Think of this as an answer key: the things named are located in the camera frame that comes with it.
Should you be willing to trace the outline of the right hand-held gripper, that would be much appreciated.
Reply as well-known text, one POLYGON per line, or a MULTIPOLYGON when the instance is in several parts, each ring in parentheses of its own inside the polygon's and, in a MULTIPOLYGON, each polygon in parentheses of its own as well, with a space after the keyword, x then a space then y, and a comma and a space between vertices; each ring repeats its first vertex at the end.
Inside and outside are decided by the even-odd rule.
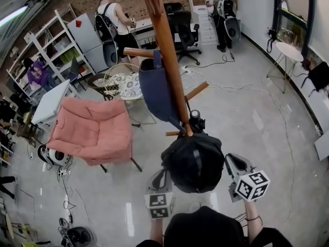
POLYGON ((246 158, 229 153, 225 156, 225 166, 232 178, 229 194, 232 202, 256 201, 264 196, 270 179, 263 170, 256 171, 255 166, 246 158))

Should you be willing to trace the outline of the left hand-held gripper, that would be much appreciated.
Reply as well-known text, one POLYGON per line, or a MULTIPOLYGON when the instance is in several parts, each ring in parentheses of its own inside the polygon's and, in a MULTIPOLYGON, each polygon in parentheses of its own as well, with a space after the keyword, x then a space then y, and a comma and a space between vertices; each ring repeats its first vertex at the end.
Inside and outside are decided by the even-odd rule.
POLYGON ((164 219, 172 215, 175 197, 171 176, 167 170, 162 169, 150 177, 144 199, 151 219, 164 219))

